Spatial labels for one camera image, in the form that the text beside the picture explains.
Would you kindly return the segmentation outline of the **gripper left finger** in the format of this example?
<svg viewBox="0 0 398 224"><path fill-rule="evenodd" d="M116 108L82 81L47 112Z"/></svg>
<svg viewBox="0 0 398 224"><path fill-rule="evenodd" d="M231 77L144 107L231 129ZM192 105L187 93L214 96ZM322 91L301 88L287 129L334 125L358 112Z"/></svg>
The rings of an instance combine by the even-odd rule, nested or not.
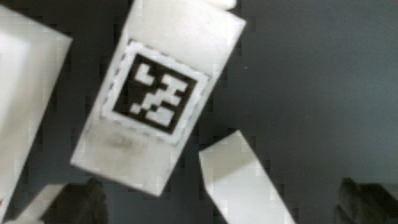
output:
<svg viewBox="0 0 398 224"><path fill-rule="evenodd" d="M109 224L102 182L48 184L11 224Z"/></svg>

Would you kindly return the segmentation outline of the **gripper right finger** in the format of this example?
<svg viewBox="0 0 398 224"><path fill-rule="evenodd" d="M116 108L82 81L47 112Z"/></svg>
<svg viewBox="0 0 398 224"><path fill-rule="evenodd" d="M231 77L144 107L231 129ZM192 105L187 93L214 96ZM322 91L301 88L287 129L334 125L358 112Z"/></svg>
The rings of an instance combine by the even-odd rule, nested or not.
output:
<svg viewBox="0 0 398 224"><path fill-rule="evenodd" d="M398 183L342 180L334 224L398 224Z"/></svg>

